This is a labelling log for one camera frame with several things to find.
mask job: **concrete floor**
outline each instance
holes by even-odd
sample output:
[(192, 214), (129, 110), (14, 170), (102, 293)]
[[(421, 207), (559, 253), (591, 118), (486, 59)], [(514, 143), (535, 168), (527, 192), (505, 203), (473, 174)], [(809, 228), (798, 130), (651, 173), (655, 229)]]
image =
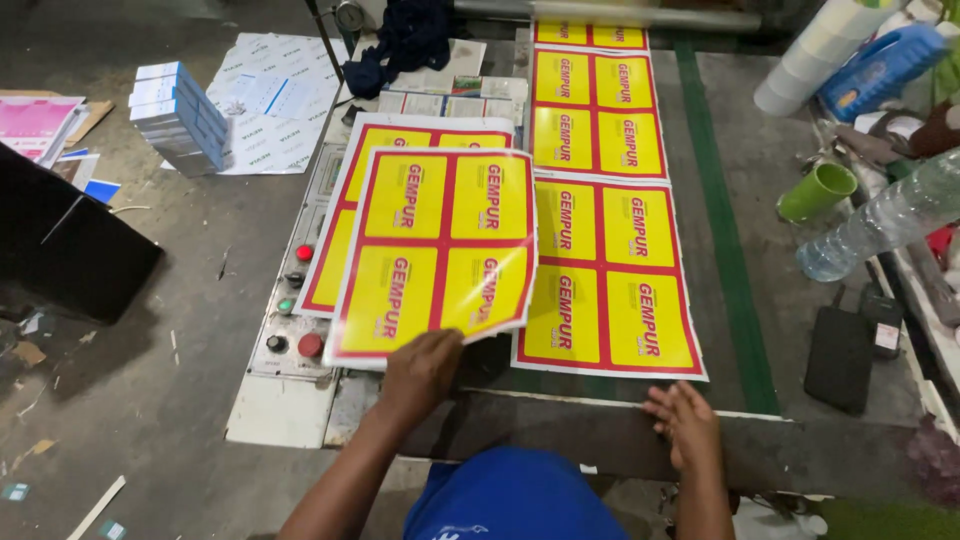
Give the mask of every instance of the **concrete floor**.
[[(271, 532), (335, 457), (223, 440), (305, 175), (185, 179), (160, 170), (127, 121), (138, 65), (184, 61), (205, 86), (239, 32), (317, 33), (300, 0), (214, 8), (199, 0), (14, 0), (0, 8), (0, 88), (118, 104), (79, 147), (102, 155), (97, 178), (123, 184), (116, 206), (152, 207), (121, 215), (167, 252), (116, 326), (58, 318), (41, 342), (46, 361), (28, 372), (0, 364), (0, 484), (32, 486), (23, 503), (0, 501), (0, 540), (65, 537), (120, 475), (127, 486), (84, 538), (106, 519), (127, 527), (131, 540)], [(227, 246), (228, 274), (218, 282)], [(90, 331), (92, 341), (78, 341)], [(57, 444), (32, 453), (41, 439)], [(394, 464), (364, 537), (400, 536), (427, 469)], [(601, 483), (634, 537), (663, 537), (659, 484)]]

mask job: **pressure gauge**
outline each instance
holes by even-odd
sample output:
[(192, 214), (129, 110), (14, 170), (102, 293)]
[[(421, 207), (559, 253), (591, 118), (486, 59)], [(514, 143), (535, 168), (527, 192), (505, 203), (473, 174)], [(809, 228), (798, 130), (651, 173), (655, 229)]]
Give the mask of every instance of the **pressure gauge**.
[(357, 32), (363, 28), (364, 12), (356, 0), (343, 0), (337, 6), (337, 12), (334, 16), (337, 17), (337, 24), (345, 30)]

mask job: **hand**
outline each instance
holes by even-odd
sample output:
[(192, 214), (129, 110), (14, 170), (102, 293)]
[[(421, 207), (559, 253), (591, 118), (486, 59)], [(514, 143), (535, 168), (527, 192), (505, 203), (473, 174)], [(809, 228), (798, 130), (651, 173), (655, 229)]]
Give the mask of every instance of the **hand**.
[(412, 430), (450, 390), (464, 350), (459, 330), (422, 333), (387, 357), (383, 393), (377, 403), (402, 430)]
[(659, 420), (654, 430), (670, 441), (670, 462), (681, 474), (722, 474), (720, 419), (693, 386), (681, 380), (664, 392), (656, 386), (641, 408)]

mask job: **person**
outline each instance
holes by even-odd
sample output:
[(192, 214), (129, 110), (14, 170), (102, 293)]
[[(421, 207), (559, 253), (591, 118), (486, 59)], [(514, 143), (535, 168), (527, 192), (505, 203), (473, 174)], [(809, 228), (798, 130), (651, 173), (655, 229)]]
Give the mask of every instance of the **person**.
[[(456, 330), (429, 331), (387, 358), (380, 400), (333, 465), (303, 496), (278, 540), (360, 535), (397, 449), (447, 396), (463, 351)], [(733, 540), (720, 424), (687, 382), (650, 389), (644, 411), (671, 443), (680, 472), (678, 540)], [(460, 465), (435, 463), (403, 528), (404, 540), (615, 540), (627, 533), (580, 470), (543, 451), (500, 447)]]

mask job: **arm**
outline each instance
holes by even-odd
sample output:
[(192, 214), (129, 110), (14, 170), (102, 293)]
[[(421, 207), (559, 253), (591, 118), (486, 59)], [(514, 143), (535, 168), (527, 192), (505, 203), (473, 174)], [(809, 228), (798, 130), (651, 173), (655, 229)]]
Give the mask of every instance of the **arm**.
[(307, 491), (277, 540), (342, 540), (360, 535), (396, 450), (446, 397), (463, 335), (431, 331), (387, 358), (383, 393), (333, 465)]
[(651, 387), (643, 410), (657, 416), (654, 430), (670, 440), (670, 461), (680, 472), (677, 540), (735, 540), (713, 409), (681, 380), (666, 392)]

